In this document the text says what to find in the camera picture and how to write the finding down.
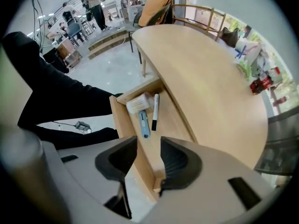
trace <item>desk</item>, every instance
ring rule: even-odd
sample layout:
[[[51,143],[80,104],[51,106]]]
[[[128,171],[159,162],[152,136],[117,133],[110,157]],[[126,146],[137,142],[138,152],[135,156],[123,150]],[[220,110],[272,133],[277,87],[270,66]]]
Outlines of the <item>desk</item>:
[[[81,61],[82,56],[77,50],[75,50],[69,38],[66,38],[60,42],[57,50],[65,61],[67,68],[73,68]]]
[[[132,168],[152,197],[156,198],[151,185],[154,182],[156,186],[163,178],[161,135],[224,151],[253,169],[266,143],[267,114],[262,97],[252,95],[233,65],[234,58],[215,41],[189,27],[150,26],[134,32],[132,37],[157,77],[117,100],[111,98],[111,105],[120,137],[138,136],[143,156],[137,155]],[[140,135],[137,115],[129,115],[122,104],[145,91],[159,89],[157,131],[145,140]],[[146,112],[151,125],[152,111]],[[154,181],[144,175],[148,170],[141,168],[146,161]]]

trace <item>wooden step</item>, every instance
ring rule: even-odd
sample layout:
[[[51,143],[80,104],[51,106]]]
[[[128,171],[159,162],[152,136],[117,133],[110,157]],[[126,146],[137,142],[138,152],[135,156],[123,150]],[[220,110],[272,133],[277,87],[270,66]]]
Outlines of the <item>wooden step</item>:
[[[124,37],[124,35],[126,33],[127,33],[127,31],[124,30],[124,29],[118,30],[115,33],[109,34],[109,35],[105,36],[104,38],[100,39],[99,41],[95,42],[88,49],[90,51],[92,51],[92,50],[96,49],[97,47],[99,47],[100,45],[102,45],[102,44],[106,43],[107,41],[110,41],[110,40],[112,40],[112,39],[114,39],[114,38],[116,38],[118,36]]]
[[[124,39],[125,39],[125,36],[118,36],[116,38],[113,38],[111,40],[108,40],[106,43],[104,44],[101,44],[100,46],[98,46],[96,49],[93,49],[88,58],[89,60],[92,60],[94,59],[96,56],[102,54],[103,52],[113,48],[113,47],[116,47],[118,45],[121,45],[123,42],[124,42]],[[125,42],[129,41],[129,36],[128,34],[126,34],[126,40]]]

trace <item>black sleeve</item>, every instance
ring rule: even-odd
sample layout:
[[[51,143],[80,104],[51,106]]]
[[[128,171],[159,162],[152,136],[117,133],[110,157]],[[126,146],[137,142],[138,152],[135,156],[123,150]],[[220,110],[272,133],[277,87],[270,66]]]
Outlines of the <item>black sleeve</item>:
[[[19,123],[40,124],[112,113],[111,93],[84,86],[56,70],[39,56],[38,44],[25,34],[8,34],[2,44],[13,66],[33,90]]]

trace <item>table leg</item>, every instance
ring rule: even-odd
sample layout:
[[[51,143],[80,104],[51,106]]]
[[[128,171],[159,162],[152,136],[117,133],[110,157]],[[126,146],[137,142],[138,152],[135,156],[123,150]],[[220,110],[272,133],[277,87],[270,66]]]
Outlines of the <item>table leg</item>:
[[[85,41],[88,41],[88,39],[87,39],[87,35],[85,34],[86,31],[85,31],[84,29],[82,29],[81,31],[82,31],[82,34],[83,34],[83,36],[84,36],[84,38],[85,38]]]
[[[145,59],[143,58],[142,60],[142,72],[141,74],[145,77],[145,70],[146,70],[146,61]]]
[[[139,61],[140,61],[140,64],[142,64],[142,60],[141,60],[141,54],[140,54],[140,51],[138,50],[138,55],[139,55]]]
[[[130,45],[131,45],[131,49],[132,49],[132,53],[133,53],[133,45],[132,45],[132,39],[131,39],[130,32],[128,32],[128,35],[129,35]]]

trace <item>person sitting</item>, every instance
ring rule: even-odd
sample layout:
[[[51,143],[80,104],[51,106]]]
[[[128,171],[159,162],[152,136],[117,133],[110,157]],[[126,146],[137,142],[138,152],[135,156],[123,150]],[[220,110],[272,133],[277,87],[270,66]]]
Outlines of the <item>person sitting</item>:
[[[67,27],[64,25],[64,23],[63,22],[61,22],[61,23],[59,23],[59,26],[60,26],[60,30],[61,30],[61,33],[62,33],[62,35],[63,36],[65,36],[65,37],[68,37],[70,40],[71,40],[71,37],[67,34]],[[81,34],[80,33],[78,33],[77,35],[77,38],[83,43],[84,42],[84,40],[83,40],[83,38],[82,38],[82,36],[81,36]]]
[[[82,85],[56,70],[39,56],[39,45],[22,32],[8,34],[2,39],[2,45],[15,69],[33,91],[20,116],[19,127],[34,132],[41,140],[53,143],[56,149],[119,138],[117,131],[112,128],[83,135],[38,126],[56,120],[112,114],[109,97],[113,94]],[[30,65],[24,65],[24,59]]]
[[[35,33],[34,39],[38,42],[39,51],[47,63],[54,66],[57,70],[68,73],[69,69],[59,55],[58,50],[53,46],[51,39],[55,38],[57,34],[50,32],[48,29],[48,22],[42,21],[39,30]]]
[[[68,35],[68,34],[66,33],[66,26],[65,26],[64,22],[59,23],[59,26],[60,26],[61,34],[62,34],[65,38],[69,38],[70,41],[71,41],[71,43],[72,43],[74,46],[76,46],[76,43],[73,41],[73,39],[70,37],[70,35]]]

